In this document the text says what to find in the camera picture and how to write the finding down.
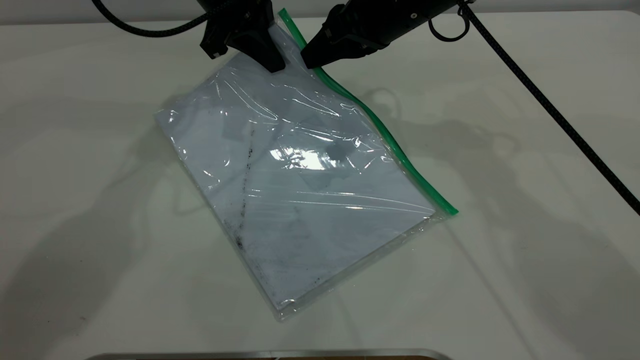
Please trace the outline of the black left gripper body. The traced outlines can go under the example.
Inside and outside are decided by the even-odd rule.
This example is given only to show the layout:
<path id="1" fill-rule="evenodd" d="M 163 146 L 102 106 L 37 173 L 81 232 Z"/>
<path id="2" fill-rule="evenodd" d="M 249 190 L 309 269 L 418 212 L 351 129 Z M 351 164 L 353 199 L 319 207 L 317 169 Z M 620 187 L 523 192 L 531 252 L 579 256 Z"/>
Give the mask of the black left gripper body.
<path id="1" fill-rule="evenodd" d="M 210 59 L 217 59 L 227 54 L 229 48 L 236 50 L 234 36 L 238 32 L 267 27 L 272 23 L 274 10 L 270 0 L 233 0 L 229 7 L 206 21 L 199 45 Z"/>

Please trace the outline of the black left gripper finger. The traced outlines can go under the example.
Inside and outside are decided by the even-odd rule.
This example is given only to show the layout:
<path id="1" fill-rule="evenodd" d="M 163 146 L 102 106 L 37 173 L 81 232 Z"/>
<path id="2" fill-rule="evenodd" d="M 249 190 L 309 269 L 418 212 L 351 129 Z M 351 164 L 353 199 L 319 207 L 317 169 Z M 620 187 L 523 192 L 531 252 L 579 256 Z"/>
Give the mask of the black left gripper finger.
<path id="1" fill-rule="evenodd" d="M 285 59 L 274 40 L 275 24 L 259 27 L 251 34 L 253 45 L 250 49 L 250 57 L 259 63 L 266 71 L 277 73 L 286 68 Z"/>
<path id="2" fill-rule="evenodd" d="M 234 48 L 270 73 L 277 71 L 277 47 L 268 28 L 242 30 L 234 36 Z"/>

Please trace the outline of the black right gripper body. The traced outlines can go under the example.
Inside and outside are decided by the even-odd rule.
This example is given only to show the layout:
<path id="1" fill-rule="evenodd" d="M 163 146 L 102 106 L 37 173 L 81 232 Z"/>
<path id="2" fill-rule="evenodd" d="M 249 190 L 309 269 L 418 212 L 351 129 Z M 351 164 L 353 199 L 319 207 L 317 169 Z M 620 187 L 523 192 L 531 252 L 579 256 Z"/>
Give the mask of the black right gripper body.
<path id="1" fill-rule="evenodd" d="M 324 30 L 329 37 L 380 49 L 457 4 L 456 0 L 349 0 L 329 12 Z"/>

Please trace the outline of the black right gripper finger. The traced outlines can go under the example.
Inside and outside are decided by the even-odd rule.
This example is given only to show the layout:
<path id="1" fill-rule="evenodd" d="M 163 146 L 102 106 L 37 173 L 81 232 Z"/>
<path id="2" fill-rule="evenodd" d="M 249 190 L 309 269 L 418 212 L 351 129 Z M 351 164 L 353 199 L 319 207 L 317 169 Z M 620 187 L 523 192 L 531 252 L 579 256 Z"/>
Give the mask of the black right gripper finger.
<path id="1" fill-rule="evenodd" d="M 320 30 L 320 32 L 318 32 L 318 34 L 316 34 L 313 39 L 311 39 L 311 41 L 309 41 L 306 46 L 304 46 L 304 48 L 301 51 L 301 56 L 302 56 L 302 60 L 304 61 L 305 66 L 307 66 L 307 45 L 308 44 L 338 44 L 338 43 L 346 43 L 346 44 L 355 44 L 355 43 L 359 43 L 358 41 L 355 41 L 354 39 L 350 39 L 350 38 L 335 38 L 335 37 L 330 37 L 329 35 L 327 35 L 327 30 Z"/>
<path id="2" fill-rule="evenodd" d="M 306 46 L 306 68 L 317 69 L 343 59 L 361 59 L 387 48 L 362 47 L 361 43 L 309 43 Z"/>

